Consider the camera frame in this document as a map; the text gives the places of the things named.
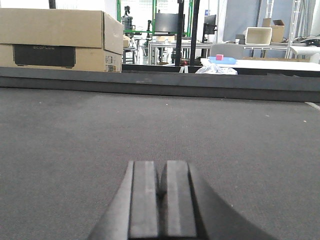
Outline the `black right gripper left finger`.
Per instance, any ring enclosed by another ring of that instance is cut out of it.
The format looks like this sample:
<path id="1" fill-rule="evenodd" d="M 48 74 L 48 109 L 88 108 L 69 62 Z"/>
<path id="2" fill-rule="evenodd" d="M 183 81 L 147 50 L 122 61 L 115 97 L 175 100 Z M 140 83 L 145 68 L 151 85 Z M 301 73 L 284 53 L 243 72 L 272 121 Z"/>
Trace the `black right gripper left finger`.
<path id="1" fill-rule="evenodd" d="M 89 240 L 155 240 L 159 237 L 157 173 L 152 161 L 129 161 L 111 203 Z"/>

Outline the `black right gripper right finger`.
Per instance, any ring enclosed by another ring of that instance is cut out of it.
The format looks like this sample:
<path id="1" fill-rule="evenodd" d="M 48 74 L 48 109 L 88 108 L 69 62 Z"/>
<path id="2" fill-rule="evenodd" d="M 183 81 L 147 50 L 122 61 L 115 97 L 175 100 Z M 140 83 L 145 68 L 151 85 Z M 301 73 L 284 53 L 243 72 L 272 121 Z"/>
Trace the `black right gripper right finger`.
<path id="1" fill-rule="evenodd" d="M 197 169 L 169 160 L 160 189 L 162 240 L 273 240 L 224 201 Z"/>

